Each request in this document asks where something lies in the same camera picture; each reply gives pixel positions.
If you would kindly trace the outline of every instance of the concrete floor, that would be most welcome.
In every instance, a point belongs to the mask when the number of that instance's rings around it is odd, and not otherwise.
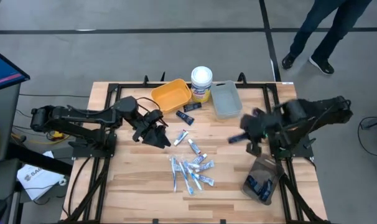
[[[271,28],[298,28],[311,0],[265,0]],[[333,15],[320,27],[329,27]],[[179,27],[263,27],[258,1],[252,0],[2,0],[0,30],[138,29]],[[355,27],[377,27],[374,0]],[[278,62],[292,42],[293,32],[273,32]],[[330,58],[332,77],[307,62],[325,33],[309,39],[304,53],[289,71],[280,68],[284,82],[294,82],[298,96],[320,100],[343,95],[352,101],[349,123],[326,126],[313,133],[317,175],[327,215],[336,223],[377,223],[377,157],[360,147],[356,129],[365,116],[377,115],[377,32],[351,32]],[[94,81],[139,81],[144,75],[159,80],[190,79],[197,65],[209,66],[215,80],[273,81],[264,32],[196,34],[0,34],[0,52],[32,78],[21,93],[89,95]],[[18,109],[29,113],[43,105],[85,108],[86,98],[21,96]],[[29,119],[16,114],[16,125]],[[30,139],[41,140],[38,136]],[[361,133],[366,147],[377,154],[377,128]],[[27,144],[35,151],[61,149]],[[22,223],[56,222],[63,199],[38,206],[24,205]]]

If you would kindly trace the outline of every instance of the leg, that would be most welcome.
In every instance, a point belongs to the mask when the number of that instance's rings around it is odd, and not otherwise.
[[[327,61],[338,42],[344,38],[364,13],[372,0],[350,0],[343,3],[337,11],[333,24],[312,55],[315,62]]]
[[[294,43],[290,47],[290,54],[298,57],[305,48],[307,39],[332,11],[336,10],[343,2],[347,0],[315,0],[310,12],[307,14],[305,22],[300,27],[294,38]]]

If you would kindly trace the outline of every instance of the screen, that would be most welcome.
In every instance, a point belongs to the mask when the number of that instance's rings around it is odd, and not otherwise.
[[[25,80],[25,78],[26,77],[21,75],[16,69],[0,59],[0,87],[10,82]]]

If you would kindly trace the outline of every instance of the wooden table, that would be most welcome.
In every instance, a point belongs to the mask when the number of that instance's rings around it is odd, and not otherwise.
[[[88,109],[102,110],[105,105],[108,82],[95,82],[90,95]],[[280,102],[296,98],[292,84],[277,83]],[[151,97],[151,88],[125,88],[121,97],[132,95]],[[254,107],[266,110],[262,90],[253,88],[238,89],[243,103],[243,113],[251,113]],[[140,100],[149,110],[156,108],[150,101]],[[159,149],[132,141],[133,130],[128,123],[117,130],[118,145],[111,159],[106,195],[103,205],[102,223],[151,223],[158,218],[160,223],[285,223],[281,193],[277,187],[272,196],[272,204],[265,206],[252,201],[241,192],[241,186],[253,165],[255,157],[245,149],[246,142],[228,144],[227,138],[241,133],[240,117],[217,120],[212,101],[203,108],[189,112],[195,118],[188,126],[174,113],[165,114],[168,123],[167,137],[173,142],[182,129],[189,134],[177,147]],[[193,139],[203,153],[206,161],[213,159],[215,167],[203,174],[215,179],[215,186],[204,185],[205,190],[190,196],[187,193],[182,174],[177,174],[177,192],[173,192],[173,179],[169,156],[184,156],[192,159],[195,154],[187,139]],[[268,153],[268,143],[263,143],[263,152]],[[68,207],[68,195],[72,182],[84,159],[74,162],[70,184],[64,207]],[[85,196],[90,181],[93,159],[79,176],[73,193],[72,210]],[[321,218],[327,218],[321,197],[319,183],[314,167],[304,159],[294,159],[299,192],[305,201]],[[296,218],[294,202],[289,193],[292,218]],[[97,195],[94,196],[91,218],[95,216]]]

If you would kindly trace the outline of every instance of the black package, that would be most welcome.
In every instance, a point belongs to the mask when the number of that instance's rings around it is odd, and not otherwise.
[[[195,109],[198,109],[198,108],[201,108],[201,107],[202,107],[201,103],[192,103],[192,104],[189,104],[189,105],[184,105],[183,110],[184,110],[184,112],[188,112],[188,111],[192,111],[192,110],[195,110]]]
[[[271,156],[261,154],[249,171],[242,191],[252,199],[270,205],[273,192],[283,174],[284,168],[281,165],[276,164]]]

